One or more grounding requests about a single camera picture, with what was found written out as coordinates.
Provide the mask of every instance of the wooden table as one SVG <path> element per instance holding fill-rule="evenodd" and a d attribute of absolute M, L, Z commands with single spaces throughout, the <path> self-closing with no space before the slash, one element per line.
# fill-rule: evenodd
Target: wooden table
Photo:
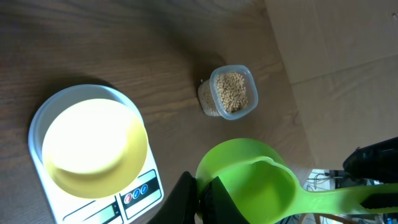
<path fill-rule="evenodd" d="M 45 99 L 81 83 L 112 85 L 138 106 L 165 196 L 232 138 L 270 144 L 301 181 L 312 168 L 263 1 L 8 1 L 0 32 L 0 223 L 53 223 L 27 129 Z M 226 64 L 246 65 L 259 92 L 237 121 L 206 116 L 197 98 Z"/>

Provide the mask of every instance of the green handle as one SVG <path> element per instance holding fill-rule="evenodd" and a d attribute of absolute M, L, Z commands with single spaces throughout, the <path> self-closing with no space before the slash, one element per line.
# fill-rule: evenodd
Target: green handle
<path fill-rule="evenodd" d="M 297 191 L 287 215 L 299 213 L 376 214 L 398 212 L 398 207 L 366 209 L 361 203 L 372 194 L 398 193 L 398 184 L 347 187 L 321 192 Z"/>

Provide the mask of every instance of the scale button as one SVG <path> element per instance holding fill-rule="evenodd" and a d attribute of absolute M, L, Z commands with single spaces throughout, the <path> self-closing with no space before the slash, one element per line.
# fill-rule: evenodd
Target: scale button
<path fill-rule="evenodd" d="M 124 197 L 124 203 L 125 204 L 128 204 L 128 203 L 130 203 L 130 201 L 131 201 L 131 199 L 132 199 L 132 194 L 131 193 L 128 193 L 125 197 Z"/>
<path fill-rule="evenodd" d="M 139 189 L 134 190 L 134 192 L 132 193 L 132 198 L 137 199 L 139 196 L 139 193 L 140 193 Z"/>
<path fill-rule="evenodd" d="M 148 185 L 144 184 L 144 185 L 141 187 L 141 194 L 145 194 L 145 193 L 147 192 L 147 190 L 148 190 Z"/>

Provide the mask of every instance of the green plastic scoop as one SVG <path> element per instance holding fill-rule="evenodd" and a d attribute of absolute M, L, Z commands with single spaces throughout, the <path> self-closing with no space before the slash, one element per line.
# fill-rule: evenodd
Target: green plastic scoop
<path fill-rule="evenodd" d="M 398 207 L 365 209 L 372 194 L 398 193 L 398 184 L 348 187 L 322 192 L 301 188 L 299 180 L 271 147 L 253 139 L 234 139 L 214 147 L 201 160 L 199 194 L 220 177 L 249 223 L 275 223 L 299 213 L 370 214 L 398 212 Z"/>

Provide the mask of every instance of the white scale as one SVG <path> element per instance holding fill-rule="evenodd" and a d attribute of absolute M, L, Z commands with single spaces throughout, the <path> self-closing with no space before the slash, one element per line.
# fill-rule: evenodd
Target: white scale
<path fill-rule="evenodd" d="M 154 156 L 149 148 L 138 178 L 116 195 L 99 200 L 72 196 L 60 189 L 42 164 L 42 144 L 52 121 L 68 107 L 84 100 L 109 99 L 120 102 L 142 116 L 135 104 L 121 92 L 101 85 L 77 85 L 51 96 L 36 112 L 29 128 L 28 145 L 33 162 L 58 224 L 131 223 L 162 201 L 164 192 Z"/>

